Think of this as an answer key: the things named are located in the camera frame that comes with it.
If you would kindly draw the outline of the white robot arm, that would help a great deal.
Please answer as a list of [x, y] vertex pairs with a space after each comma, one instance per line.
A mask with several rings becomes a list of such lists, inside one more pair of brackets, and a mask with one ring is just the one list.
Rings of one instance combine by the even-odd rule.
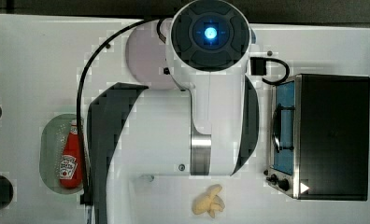
[[134, 179], [233, 175], [255, 148], [245, 16], [223, 0], [194, 0], [171, 20], [164, 43], [170, 89], [118, 82], [89, 105], [95, 224], [135, 222]]

